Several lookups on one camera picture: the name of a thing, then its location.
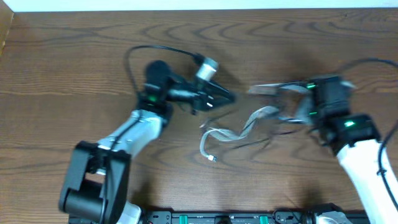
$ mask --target table surface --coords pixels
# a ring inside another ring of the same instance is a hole
[[[219,61],[216,80],[239,95],[223,124],[239,129],[267,103],[249,86],[328,73],[350,60],[398,60],[397,9],[26,13],[15,16],[0,58],[0,222],[66,223],[58,197],[71,152],[117,128],[135,107],[122,57],[130,46],[162,44]],[[139,85],[148,62],[166,60],[190,78],[189,58],[142,50],[131,60]],[[356,86],[354,112],[384,135],[397,119],[398,74],[370,63],[344,74]],[[363,209],[328,149],[305,134],[271,145],[228,150],[209,140],[220,161],[198,149],[207,116],[178,108],[161,137],[131,166],[129,200],[145,208],[227,211],[308,208],[333,202]],[[389,158],[398,166],[395,136]]]

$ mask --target green led light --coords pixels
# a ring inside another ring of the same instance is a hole
[[[148,96],[148,100],[152,102],[156,102],[156,96]]]
[[[179,220],[180,220],[180,224],[188,224],[188,216],[187,215],[180,215]]]
[[[316,84],[314,84],[314,83],[307,84],[307,88],[315,88],[315,87],[316,87]]]
[[[346,121],[345,123],[344,123],[344,125],[348,128],[348,127],[350,127],[350,126],[352,126],[352,125],[354,125],[355,124],[355,122],[354,121]]]
[[[260,224],[269,224],[267,216],[260,216]]]

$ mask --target white wall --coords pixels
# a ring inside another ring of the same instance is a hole
[[[14,12],[398,7],[398,0],[4,0]]]

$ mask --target connector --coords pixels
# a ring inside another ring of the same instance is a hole
[[[208,160],[213,161],[213,162],[217,162],[217,157],[213,156],[213,155],[209,155],[207,157]]]

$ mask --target wire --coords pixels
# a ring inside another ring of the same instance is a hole
[[[115,137],[115,139],[113,139],[110,150],[113,150],[116,147],[116,145],[119,143],[119,140],[124,136],[124,134],[126,134],[132,127],[134,127],[141,120],[141,118],[142,118],[142,110],[138,110],[138,118],[132,124],[130,124],[125,130],[120,132],[120,134],[118,134]]]
[[[285,131],[285,132],[282,132],[282,133],[277,133],[276,135],[295,134],[295,133],[297,133],[297,132],[299,132],[299,131],[301,131],[301,130],[303,130],[303,129],[305,129],[305,126],[303,126],[302,128],[295,129],[295,130]]]
[[[263,108],[260,108],[253,112],[249,119],[246,121],[246,124],[244,125],[242,131],[239,134],[234,133],[232,130],[229,129],[221,129],[221,128],[210,128],[209,130],[205,131],[200,139],[200,154],[203,155],[205,158],[207,158],[210,161],[216,162],[217,157],[214,155],[211,155],[206,152],[205,149],[205,143],[206,139],[209,135],[214,137],[215,139],[222,141],[222,142],[230,142],[230,141],[237,141],[244,139],[248,136],[248,134],[251,132],[255,121],[257,121],[260,118],[268,118],[270,116],[273,116],[277,112],[277,108],[273,106],[265,106]],[[205,124],[201,125],[201,127],[205,127],[209,121],[207,121]]]
[[[384,182],[384,186],[386,187],[387,193],[391,198],[392,203],[394,204],[395,208],[398,211],[398,203],[394,197],[394,195],[391,192],[390,186],[388,185],[387,179],[386,179],[386,170],[382,166],[382,153],[384,150],[386,150],[386,145],[390,141],[391,137],[395,134],[395,132],[398,130],[398,121],[395,123],[395,125],[392,127],[392,129],[388,132],[386,138],[382,142],[379,148],[379,154],[377,155],[377,163],[379,164],[379,171],[377,172],[378,175],[381,175],[381,179]]]
[[[215,121],[217,121],[218,119],[220,119],[220,118],[222,118],[222,117],[225,117],[225,116],[227,116],[227,115],[229,115],[229,114],[231,114],[231,113],[234,113],[234,112],[235,112],[235,111],[228,111],[228,112],[223,113],[223,114],[221,114],[221,115],[219,115],[219,116],[215,116],[215,117],[212,117],[212,118],[207,118],[207,119],[205,120],[205,122],[199,126],[199,128],[202,128],[202,129],[205,130],[205,129],[208,127],[208,124],[210,124],[210,123],[212,123],[212,122],[215,122]]]
[[[361,65],[363,63],[368,63],[368,62],[379,62],[379,63],[385,63],[387,65],[391,65],[395,68],[398,68],[398,63],[392,61],[392,60],[384,60],[384,59],[378,59],[378,58],[362,58],[362,59],[358,59],[358,60],[354,60],[350,63],[347,63],[343,66],[341,66],[340,68],[338,68],[337,70],[335,70],[333,73],[343,73],[353,67],[356,67],[358,65]]]
[[[246,147],[246,146],[253,146],[253,145],[260,144],[262,142],[269,141],[269,140],[270,140],[269,138],[261,139],[261,140],[255,141],[255,142],[250,142],[250,143],[242,144],[240,146],[232,147],[231,150],[240,149],[240,148]]]

